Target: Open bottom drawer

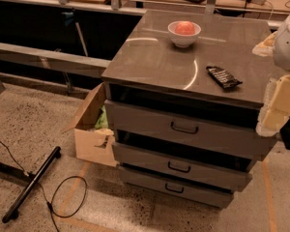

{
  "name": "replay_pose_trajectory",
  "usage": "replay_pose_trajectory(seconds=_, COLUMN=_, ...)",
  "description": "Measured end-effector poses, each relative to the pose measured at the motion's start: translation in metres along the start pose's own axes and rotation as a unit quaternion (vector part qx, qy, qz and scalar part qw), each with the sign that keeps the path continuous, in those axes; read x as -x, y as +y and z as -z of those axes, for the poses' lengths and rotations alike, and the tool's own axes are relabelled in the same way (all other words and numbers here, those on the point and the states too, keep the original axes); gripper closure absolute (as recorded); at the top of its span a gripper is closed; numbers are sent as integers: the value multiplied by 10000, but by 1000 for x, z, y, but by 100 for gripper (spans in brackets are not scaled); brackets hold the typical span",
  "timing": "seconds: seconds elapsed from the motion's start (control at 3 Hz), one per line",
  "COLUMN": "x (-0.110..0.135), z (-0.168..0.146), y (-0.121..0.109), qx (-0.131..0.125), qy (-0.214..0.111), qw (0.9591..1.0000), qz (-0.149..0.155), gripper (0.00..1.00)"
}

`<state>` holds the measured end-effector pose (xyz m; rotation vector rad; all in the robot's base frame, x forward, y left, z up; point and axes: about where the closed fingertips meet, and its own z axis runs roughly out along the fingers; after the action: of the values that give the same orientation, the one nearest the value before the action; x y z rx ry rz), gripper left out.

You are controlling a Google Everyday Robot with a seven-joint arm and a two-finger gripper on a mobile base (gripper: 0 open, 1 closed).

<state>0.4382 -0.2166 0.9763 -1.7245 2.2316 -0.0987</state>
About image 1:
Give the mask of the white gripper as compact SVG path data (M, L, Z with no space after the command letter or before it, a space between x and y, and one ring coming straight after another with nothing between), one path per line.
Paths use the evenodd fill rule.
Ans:
M278 67L290 71L290 15L276 32L257 44L252 53L262 57L273 56ZM260 136L271 137L290 119L290 73L280 79L270 79L263 102L255 130Z

